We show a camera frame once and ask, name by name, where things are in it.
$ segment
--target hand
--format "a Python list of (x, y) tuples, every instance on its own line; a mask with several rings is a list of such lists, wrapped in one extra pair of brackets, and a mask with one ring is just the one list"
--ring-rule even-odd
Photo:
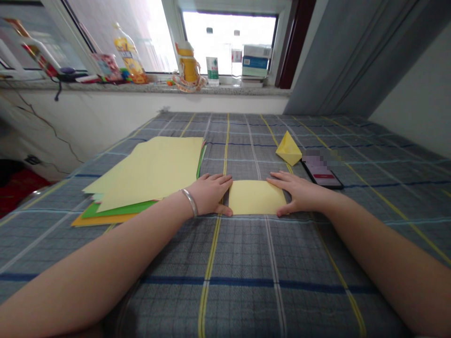
[(196, 202), (197, 213), (199, 215), (218, 213), (232, 216), (232, 209), (219, 203), (232, 183), (232, 175), (216, 174), (210, 176), (210, 174), (205, 174), (187, 187), (188, 192)]
[(272, 172), (271, 176), (278, 178), (278, 180), (267, 178), (266, 180), (269, 183), (291, 194), (291, 202), (277, 210), (278, 217), (296, 211), (322, 212), (324, 206), (331, 199), (341, 196), (327, 188), (282, 170), (278, 173)]

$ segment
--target origami pyramid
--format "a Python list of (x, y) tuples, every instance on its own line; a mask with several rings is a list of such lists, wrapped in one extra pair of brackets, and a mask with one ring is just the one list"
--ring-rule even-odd
[(295, 141), (287, 131), (276, 150), (276, 154), (285, 160), (290, 166), (294, 166), (302, 158), (302, 153)]

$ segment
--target dark red frame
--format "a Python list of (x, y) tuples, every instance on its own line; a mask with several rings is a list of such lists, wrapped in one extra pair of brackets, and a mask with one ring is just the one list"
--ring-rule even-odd
[(285, 55), (285, 59), (279, 67), (275, 83), (276, 87), (281, 89), (291, 88), (315, 3), (316, 0), (293, 1), (282, 50), (282, 55)]

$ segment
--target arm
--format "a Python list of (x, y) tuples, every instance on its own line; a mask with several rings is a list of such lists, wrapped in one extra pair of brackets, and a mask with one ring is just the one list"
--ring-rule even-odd
[[(187, 188), (200, 215), (219, 204), (232, 177), (206, 174)], [(88, 328), (125, 295), (183, 222), (191, 205), (176, 192), (100, 236), (29, 282), (0, 307), (0, 337), (48, 337)]]
[(350, 198), (286, 172), (271, 175), (280, 180), (268, 182), (292, 196), (291, 203), (278, 211), (279, 217), (296, 211), (323, 213), (415, 334), (451, 336), (451, 269)]

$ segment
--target plaid bedsheet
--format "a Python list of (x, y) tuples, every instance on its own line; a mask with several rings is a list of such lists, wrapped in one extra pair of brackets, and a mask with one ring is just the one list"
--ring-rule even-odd
[[(264, 180), (287, 170), (275, 154), (287, 130), (303, 152), (335, 165), (342, 193), (450, 266), (450, 160), (357, 116), (162, 113), (0, 221), (0, 302), (113, 227), (70, 224), (89, 205), (81, 189), (138, 143), (205, 137), (201, 174), (223, 172), (227, 161), (235, 180)], [(308, 179), (300, 163), (293, 172)], [(105, 329), (108, 337), (410, 335), (330, 222), (308, 213), (188, 221)]]

